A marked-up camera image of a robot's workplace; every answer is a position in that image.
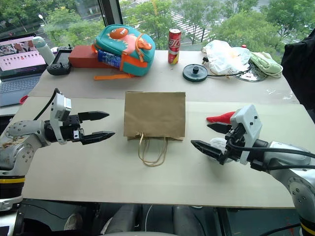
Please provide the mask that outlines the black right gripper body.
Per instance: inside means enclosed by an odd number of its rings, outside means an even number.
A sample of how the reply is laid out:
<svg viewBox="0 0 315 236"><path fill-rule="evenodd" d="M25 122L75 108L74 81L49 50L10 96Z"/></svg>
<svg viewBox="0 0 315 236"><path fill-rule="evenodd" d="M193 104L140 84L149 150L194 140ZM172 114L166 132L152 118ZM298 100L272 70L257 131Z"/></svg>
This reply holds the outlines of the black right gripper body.
<svg viewBox="0 0 315 236"><path fill-rule="evenodd" d="M242 148L245 146L245 128L242 124L238 124L235 128L232 128L230 124L224 124L223 126L226 145L223 157L220 158L221 165L227 163L229 159L239 161L241 158L242 150L232 148L231 144Z"/></svg>

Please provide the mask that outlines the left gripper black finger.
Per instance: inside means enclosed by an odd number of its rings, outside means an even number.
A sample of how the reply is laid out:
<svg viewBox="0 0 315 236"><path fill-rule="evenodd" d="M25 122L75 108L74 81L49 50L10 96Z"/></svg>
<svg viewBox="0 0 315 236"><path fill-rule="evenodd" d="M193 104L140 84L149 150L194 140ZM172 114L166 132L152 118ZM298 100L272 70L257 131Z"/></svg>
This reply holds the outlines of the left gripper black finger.
<svg viewBox="0 0 315 236"><path fill-rule="evenodd" d="M112 132L112 131L94 132L90 135L81 135L80 142L82 143L82 145L98 143L98 142L111 138L113 135L115 135L115 132Z"/></svg>
<svg viewBox="0 0 315 236"><path fill-rule="evenodd" d="M109 114L103 111L90 111L90 112L81 112L78 113L78 117L80 119L80 122L83 122L85 120L100 120L105 117L108 117Z"/></svg>

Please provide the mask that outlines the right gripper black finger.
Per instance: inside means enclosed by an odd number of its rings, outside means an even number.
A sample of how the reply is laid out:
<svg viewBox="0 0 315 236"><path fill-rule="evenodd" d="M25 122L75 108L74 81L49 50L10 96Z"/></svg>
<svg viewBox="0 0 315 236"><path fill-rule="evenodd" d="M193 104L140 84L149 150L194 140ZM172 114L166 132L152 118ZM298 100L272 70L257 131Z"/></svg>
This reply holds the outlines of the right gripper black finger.
<svg viewBox="0 0 315 236"><path fill-rule="evenodd" d="M211 128L212 130L221 133L221 134L226 134L229 132L229 130L231 129L232 125L231 124L227 124L227 123L220 123L220 122L216 122L216 123L209 123L207 124L207 126L209 128Z"/></svg>
<svg viewBox="0 0 315 236"><path fill-rule="evenodd" d="M191 140L191 144L204 155L208 156L210 160L216 161L221 165L225 160L223 154L225 153L224 140L211 140L209 143L202 140Z"/></svg>

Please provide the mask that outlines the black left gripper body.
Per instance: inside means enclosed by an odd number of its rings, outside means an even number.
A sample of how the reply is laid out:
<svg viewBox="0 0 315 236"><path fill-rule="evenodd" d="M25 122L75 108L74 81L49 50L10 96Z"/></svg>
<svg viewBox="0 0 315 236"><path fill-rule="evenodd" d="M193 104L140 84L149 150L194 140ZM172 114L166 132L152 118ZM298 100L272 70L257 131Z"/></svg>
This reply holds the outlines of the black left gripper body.
<svg viewBox="0 0 315 236"><path fill-rule="evenodd" d="M68 116L60 127L63 139L66 141L80 142L84 135L84 130L81 128L82 122L81 114Z"/></svg>

